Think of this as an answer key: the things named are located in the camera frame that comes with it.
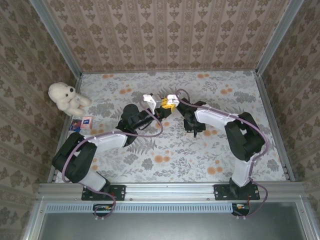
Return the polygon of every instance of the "stuffed toy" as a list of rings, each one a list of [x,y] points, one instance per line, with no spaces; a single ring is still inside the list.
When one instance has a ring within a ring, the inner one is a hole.
[[[86,112],[79,106],[88,107],[91,100],[76,93],[72,86],[68,86],[64,82],[56,82],[49,87],[49,97],[56,103],[59,110],[64,111],[67,115],[75,117],[83,117]]]

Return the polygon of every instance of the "robotic arm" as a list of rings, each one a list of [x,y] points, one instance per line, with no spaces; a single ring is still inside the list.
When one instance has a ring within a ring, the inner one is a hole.
[[[184,116],[184,129],[188,133],[193,133],[194,137],[197,136],[197,133],[206,130],[206,124],[225,131],[230,150],[233,155],[238,158],[238,160],[235,161],[235,169],[230,179],[229,188],[235,198],[239,198],[243,189],[251,184],[249,174],[252,159],[255,154],[261,151],[262,146],[265,144],[265,141],[258,132],[252,127],[242,124],[241,121],[230,117],[230,115],[232,115],[231,113],[227,113],[227,116],[225,116],[206,109],[190,107],[179,102],[175,95],[168,95],[167,98],[161,99],[151,94],[144,95],[143,99],[148,103],[149,110],[159,121],[167,118],[176,108],[181,115]],[[195,105],[209,107],[203,101],[198,101]],[[249,113],[244,112],[239,115],[234,115],[257,127],[256,122]],[[140,129],[143,126],[146,128],[153,120],[146,111],[139,112],[136,105],[128,104],[124,107],[121,120],[116,127],[116,129],[123,132],[123,134],[111,133],[87,141],[78,149],[77,153],[72,156],[67,166],[65,176],[73,183],[81,183],[95,191],[108,192],[110,182],[90,169],[94,155],[113,148],[130,145],[136,139],[136,136],[127,136],[125,133],[138,134],[136,129]],[[77,132],[72,133],[55,155],[52,165],[62,172],[71,151],[84,139],[85,136]]]

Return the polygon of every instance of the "damask wallpaper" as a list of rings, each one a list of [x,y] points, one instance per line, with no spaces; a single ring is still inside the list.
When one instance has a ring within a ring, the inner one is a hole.
[[[254,69],[289,0],[45,0],[84,73]]]
[[[263,80],[297,180],[320,223],[320,1],[305,0]]]
[[[270,145],[268,153],[257,160],[253,178],[286,180],[253,71],[84,74],[81,79],[81,94],[92,99],[92,105],[83,109],[93,116],[92,130],[82,129],[83,135],[114,130],[127,104],[134,103],[141,110],[143,94],[166,97],[184,88],[192,103],[201,100],[225,112],[252,114]],[[164,131],[159,137],[138,137],[127,147],[96,154],[91,169],[112,183],[229,181],[236,158],[224,130],[207,125],[194,138],[185,131],[177,110],[162,124]],[[159,129],[153,122],[138,132],[153,135]],[[61,182],[61,173],[56,182]]]
[[[0,1],[0,239],[17,240],[65,116],[49,85],[75,79],[28,0]]]

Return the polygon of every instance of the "floral mat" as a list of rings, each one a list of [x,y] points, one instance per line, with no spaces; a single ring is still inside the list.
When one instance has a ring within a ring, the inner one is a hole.
[[[225,112],[252,114],[270,144],[268,153],[255,163],[252,176],[259,181],[285,180],[253,71],[85,74],[80,91],[92,99],[92,105],[83,109],[93,116],[93,127],[80,133],[112,131],[127,104],[137,104],[141,110],[143,94],[164,97],[178,88],[189,92],[192,103],[201,100]],[[229,180],[238,160],[225,132],[207,125],[206,131],[193,138],[193,133],[186,133],[177,110],[162,124],[164,132],[157,138],[138,137],[130,146],[96,154],[91,169],[113,183]],[[140,133],[152,135],[159,130],[153,122]],[[61,173],[56,182],[61,182]]]

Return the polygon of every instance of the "teddy bear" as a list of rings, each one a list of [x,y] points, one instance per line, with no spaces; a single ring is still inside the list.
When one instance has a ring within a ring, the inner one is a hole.
[[[58,109],[69,116],[83,117],[86,112],[79,106],[88,107],[91,105],[89,98],[76,93],[74,87],[68,86],[64,82],[53,83],[49,87],[48,94]]]

